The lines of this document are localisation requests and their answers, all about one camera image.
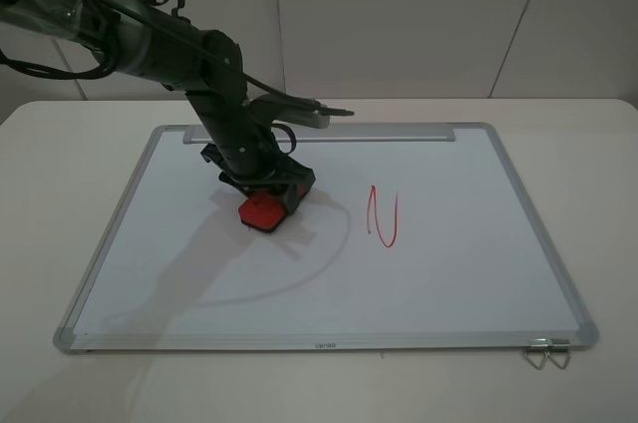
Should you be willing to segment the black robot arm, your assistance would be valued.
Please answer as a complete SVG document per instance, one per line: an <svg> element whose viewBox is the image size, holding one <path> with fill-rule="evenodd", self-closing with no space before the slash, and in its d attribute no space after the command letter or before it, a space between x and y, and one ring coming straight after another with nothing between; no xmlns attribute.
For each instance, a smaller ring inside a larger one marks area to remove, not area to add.
<svg viewBox="0 0 638 423"><path fill-rule="evenodd" d="M89 50L95 68L71 72L1 57L26 76L100 80L120 73L156 82L187 97L211 142L204 159L220 179L247 197L269 195L294 213L314 184L311 170L282 152L271 132L286 112L314 113L313 100L291 97L243 71L238 44L220 31L202 31L181 16L185 0L169 13L158 0L1 0L4 24L74 42Z"/></svg>

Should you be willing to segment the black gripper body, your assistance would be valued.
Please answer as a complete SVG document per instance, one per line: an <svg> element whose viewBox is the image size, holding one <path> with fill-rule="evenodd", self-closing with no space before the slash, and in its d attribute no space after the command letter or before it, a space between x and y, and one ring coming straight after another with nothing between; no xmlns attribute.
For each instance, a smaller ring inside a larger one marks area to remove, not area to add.
<svg viewBox="0 0 638 423"><path fill-rule="evenodd" d="M220 169L219 180L246 197L257 192L266 192L276 198L287 214L293 214L315 184L314 172L299 164L281 151L265 160L265 169L255 176L240 176L229 166L214 144L207 144L200 152L208 164Z"/></svg>

